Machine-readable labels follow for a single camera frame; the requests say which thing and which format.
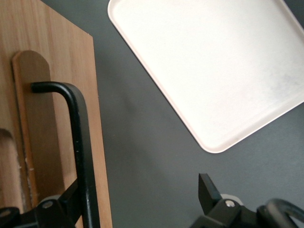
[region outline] wooden board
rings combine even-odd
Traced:
[[[50,81],[47,61],[35,51],[18,52],[13,60],[23,147],[32,206],[64,192],[52,94],[34,94],[30,84]]]
[[[18,207],[23,212],[18,153],[11,134],[0,129],[0,208]]]
[[[19,51],[36,51],[49,63],[52,81],[74,84],[84,95],[101,226],[111,228],[92,37],[39,0],[0,1],[0,32],[0,128],[13,135],[19,157],[23,156],[11,59]],[[67,188],[76,178],[69,115],[60,95],[53,95],[53,100],[64,186]],[[20,159],[20,166],[25,169],[22,162]]]

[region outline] black metal bar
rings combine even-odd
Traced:
[[[33,93],[56,92],[68,105],[72,129],[76,172],[85,228],[99,228],[99,213],[95,186],[92,149],[86,103],[74,85],[59,82],[36,82],[31,84]]]

